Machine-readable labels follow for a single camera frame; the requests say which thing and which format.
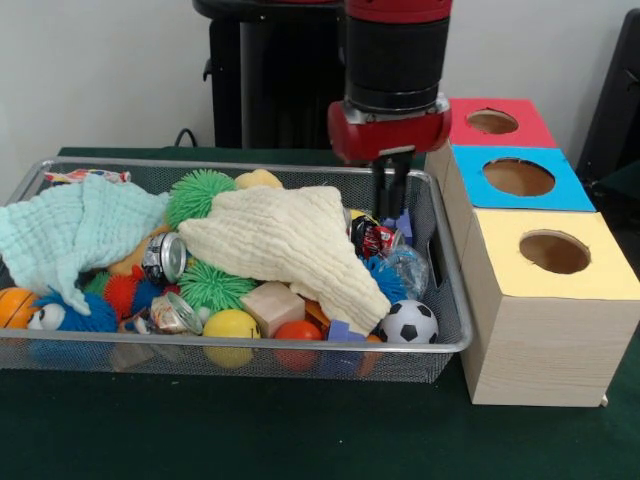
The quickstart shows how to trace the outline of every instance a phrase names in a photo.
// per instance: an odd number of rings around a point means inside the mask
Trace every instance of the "circular hole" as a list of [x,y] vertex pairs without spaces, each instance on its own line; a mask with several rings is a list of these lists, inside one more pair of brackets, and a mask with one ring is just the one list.
[[547,169],[520,158],[499,158],[487,163],[482,172],[493,187],[519,197],[544,195],[556,184]]
[[520,241],[520,253],[540,268],[565,275],[587,268],[589,249],[577,238],[554,230],[530,232]]
[[493,135],[504,135],[515,132],[518,121],[508,113],[485,108],[467,116],[467,121],[476,130]]

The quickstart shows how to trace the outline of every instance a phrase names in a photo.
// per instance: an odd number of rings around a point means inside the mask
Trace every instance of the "green spiky ball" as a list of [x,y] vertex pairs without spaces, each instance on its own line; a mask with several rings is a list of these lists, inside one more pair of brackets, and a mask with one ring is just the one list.
[[214,314],[229,308],[242,309],[240,299],[256,287],[249,278],[229,275],[200,260],[178,280],[180,296],[194,310],[206,307]]
[[214,170],[196,170],[171,187],[167,223],[173,230],[189,218],[204,218],[211,211],[211,200],[222,192],[236,189],[234,180]]
[[93,279],[87,283],[84,287],[84,293],[95,293],[96,295],[104,296],[104,289],[107,286],[107,282],[111,278],[108,272],[100,272]]

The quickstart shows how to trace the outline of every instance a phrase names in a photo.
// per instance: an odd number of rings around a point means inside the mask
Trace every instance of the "blue box lid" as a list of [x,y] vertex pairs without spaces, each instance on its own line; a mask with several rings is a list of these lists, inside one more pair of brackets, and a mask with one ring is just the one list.
[[595,211],[559,149],[454,146],[453,153],[475,207]]

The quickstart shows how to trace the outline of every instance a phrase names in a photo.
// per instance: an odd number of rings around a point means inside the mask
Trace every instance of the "soccer ball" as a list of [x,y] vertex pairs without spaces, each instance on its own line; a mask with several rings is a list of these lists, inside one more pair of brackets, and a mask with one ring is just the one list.
[[382,320],[379,333],[389,343],[436,343],[440,331],[429,307],[416,300],[401,300]]

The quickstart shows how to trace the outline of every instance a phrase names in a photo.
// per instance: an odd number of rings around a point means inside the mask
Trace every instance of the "purple block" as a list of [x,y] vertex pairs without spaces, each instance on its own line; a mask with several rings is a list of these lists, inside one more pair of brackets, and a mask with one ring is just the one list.
[[409,210],[406,208],[402,215],[396,220],[396,228],[404,235],[404,242],[410,247],[413,246],[413,232],[411,230],[411,218],[409,218]]
[[349,341],[349,324],[340,320],[331,320],[329,326],[329,334],[327,335],[329,342],[348,342]]
[[[340,320],[331,320],[329,342],[364,342],[364,335],[349,331],[349,324]],[[355,375],[360,362],[362,352],[323,352],[320,361],[320,374],[331,377],[350,377]]]

